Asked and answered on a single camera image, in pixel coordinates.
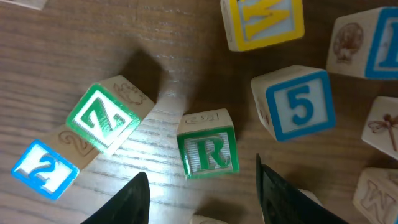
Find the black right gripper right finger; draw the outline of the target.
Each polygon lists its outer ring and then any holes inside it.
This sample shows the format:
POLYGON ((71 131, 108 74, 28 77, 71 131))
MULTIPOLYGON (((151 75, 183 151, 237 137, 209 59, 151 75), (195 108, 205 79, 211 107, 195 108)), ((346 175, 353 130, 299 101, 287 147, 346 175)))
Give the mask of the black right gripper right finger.
POLYGON ((348 224, 287 182, 256 155, 256 188, 269 224, 348 224))

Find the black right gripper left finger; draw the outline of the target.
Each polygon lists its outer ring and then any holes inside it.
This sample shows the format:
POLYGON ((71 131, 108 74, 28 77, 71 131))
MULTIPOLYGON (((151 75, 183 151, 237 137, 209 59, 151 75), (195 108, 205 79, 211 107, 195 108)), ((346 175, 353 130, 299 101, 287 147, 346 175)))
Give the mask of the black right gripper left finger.
POLYGON ((148 224, 149 208, 149 181, 140 172, 81 224, 148 224))

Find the green R block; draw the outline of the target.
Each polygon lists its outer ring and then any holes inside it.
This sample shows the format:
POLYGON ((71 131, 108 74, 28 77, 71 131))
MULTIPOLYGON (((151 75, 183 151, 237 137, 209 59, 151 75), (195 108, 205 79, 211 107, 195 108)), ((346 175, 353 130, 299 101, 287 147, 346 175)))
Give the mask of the green R block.
POLYGON ((234 125, 225 108, 182 116, 177 144, 187 179, 239 172, 234 125))

